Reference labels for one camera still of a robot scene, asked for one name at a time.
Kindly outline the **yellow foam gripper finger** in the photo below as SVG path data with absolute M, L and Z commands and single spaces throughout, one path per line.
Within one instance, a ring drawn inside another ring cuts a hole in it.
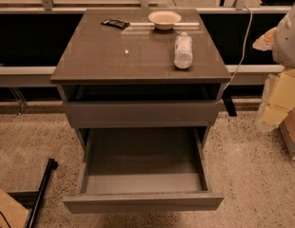
M 277 76 L 269 74 L 257 113 L 257 128 L 261 132 L 278 128 L 294 107 L 295 68 L 288 68 Z
M 271 28 L 255 40 L 252 47 L 260 51 L 272 50 L 277 28 Z

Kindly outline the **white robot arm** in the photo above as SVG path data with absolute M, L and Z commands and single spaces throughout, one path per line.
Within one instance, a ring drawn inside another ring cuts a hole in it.
M 256 126 L 261 132 L 270 132 L 295 107 L 295 4 L 277 27 L 260 36 L 253 47 L 271 50 L 273 61 L 285 68 L 265 80 Z

